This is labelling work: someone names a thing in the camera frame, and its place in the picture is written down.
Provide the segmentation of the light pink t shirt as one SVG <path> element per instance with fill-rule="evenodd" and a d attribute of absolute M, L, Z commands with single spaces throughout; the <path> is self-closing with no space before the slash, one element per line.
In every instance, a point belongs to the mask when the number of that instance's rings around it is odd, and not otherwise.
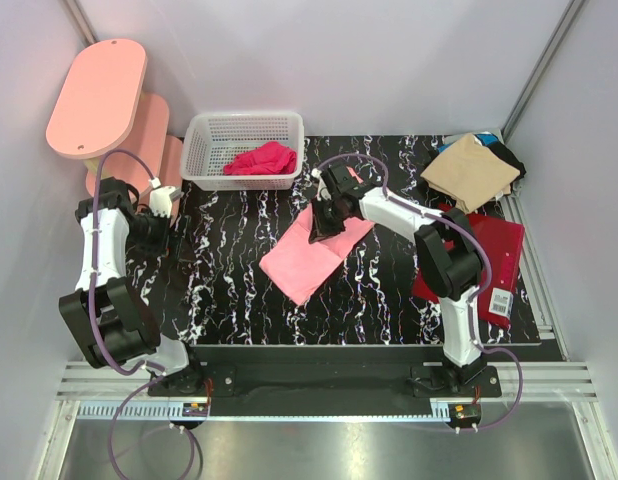
<path fill-rule="evenodd" d="M 312 214 L 312 206 L 302 210 L 259 263 L 273 284 L 297 306 L 310 299 L 374 227 L 373 222 L 350 218 L 344 222 L 343 233 L 310 244 Z"/>

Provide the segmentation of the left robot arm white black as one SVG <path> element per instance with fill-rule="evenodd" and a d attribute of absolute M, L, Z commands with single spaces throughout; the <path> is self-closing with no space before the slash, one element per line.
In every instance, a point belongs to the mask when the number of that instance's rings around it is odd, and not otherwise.
<path fill-rule="evenodd" d="M 59 300 L 59 311 L 88 364 L 130 375 L 147 369 L 169 376 L 185 396 L 204 386 L 205 372 L 189 362 L 183 342 L 161 334 L 155 314 L 136 290 L 126 270 L 126 249 L 154 256 L 174 256 L 183 228 L 172 218 L 181 196 L 175 186 L 152 182 L 146 205 L 135 188 L 114 177 L 104 179 L 93 197 L 75 211 L 83 236 L 82 269 L 72 293 Z"/>

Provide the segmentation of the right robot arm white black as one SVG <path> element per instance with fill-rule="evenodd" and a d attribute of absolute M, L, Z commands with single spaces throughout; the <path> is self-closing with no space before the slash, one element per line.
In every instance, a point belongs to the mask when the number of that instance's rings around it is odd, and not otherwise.
<path fill-rule="evenodd" d="M 413 242 L 418 273 L 440 305 L 444 387 L 455 396 L 469 394 L 486 366 L 478 338 L 478 297 L 482 276 L 489 276 L 491 267 L 467 216 L 456 208 L 420 206 L 391 192 L 385 182 L 360 181 L 338 161 L 313 169 L 311 178 L 317 195 L 310 243 L 343 233 L 345 222 L 354 218 Z"/>

